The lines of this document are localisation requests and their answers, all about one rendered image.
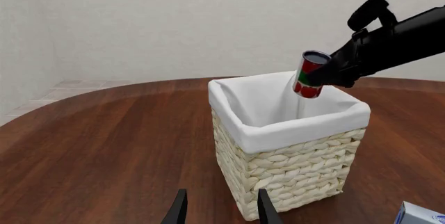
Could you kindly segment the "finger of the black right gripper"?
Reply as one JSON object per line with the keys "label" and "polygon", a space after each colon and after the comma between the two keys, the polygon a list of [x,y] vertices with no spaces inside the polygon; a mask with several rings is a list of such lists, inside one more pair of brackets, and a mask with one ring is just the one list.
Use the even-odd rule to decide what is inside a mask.
{"label": "finger of the black right gripper", "polygon": [[346,43],[330,57],[328,63],[309,73],[309,81],[319,86],[352,88],[364,76],[356,60],[357,46],[354,43]]}

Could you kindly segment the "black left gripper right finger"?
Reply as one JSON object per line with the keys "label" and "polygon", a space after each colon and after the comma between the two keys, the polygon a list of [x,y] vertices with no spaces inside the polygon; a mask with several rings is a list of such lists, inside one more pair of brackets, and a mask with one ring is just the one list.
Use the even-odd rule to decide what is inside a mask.
{"label": "black left gripper right finger", "polygon": [[260,224],[284,224],[275,210],[266,189],[258,190],[257,208]]}

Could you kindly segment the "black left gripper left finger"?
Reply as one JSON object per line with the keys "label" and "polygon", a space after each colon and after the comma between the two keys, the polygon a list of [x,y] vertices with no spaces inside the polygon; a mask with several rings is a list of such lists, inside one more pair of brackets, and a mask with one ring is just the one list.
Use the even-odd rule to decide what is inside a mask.
{"label": "black left gripper left finger", "polygon": [[188,209],[187,190],[179,189],[175,200],[171,204],[162,224],[185,224]]}

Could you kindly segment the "woven basket with white liner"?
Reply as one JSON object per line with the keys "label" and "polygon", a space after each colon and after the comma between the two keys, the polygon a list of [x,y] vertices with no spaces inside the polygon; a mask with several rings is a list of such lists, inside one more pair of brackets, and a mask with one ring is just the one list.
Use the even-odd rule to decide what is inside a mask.
{"label": "woven basket with white liner", "polygon": [[334,86],[295,94],[294,71],[208,83],[216,161],[242,217],[258,219],[258,191],[278,212],[342,192],[371,114]]}

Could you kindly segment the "white and blue printed box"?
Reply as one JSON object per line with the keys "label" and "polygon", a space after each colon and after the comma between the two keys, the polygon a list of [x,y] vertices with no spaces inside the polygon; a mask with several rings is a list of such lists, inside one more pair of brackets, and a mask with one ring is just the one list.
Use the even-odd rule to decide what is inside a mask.
{"label": "white and blue printed box", "polygon": [[445,214],[404,201],[394,224],[445,224]]}

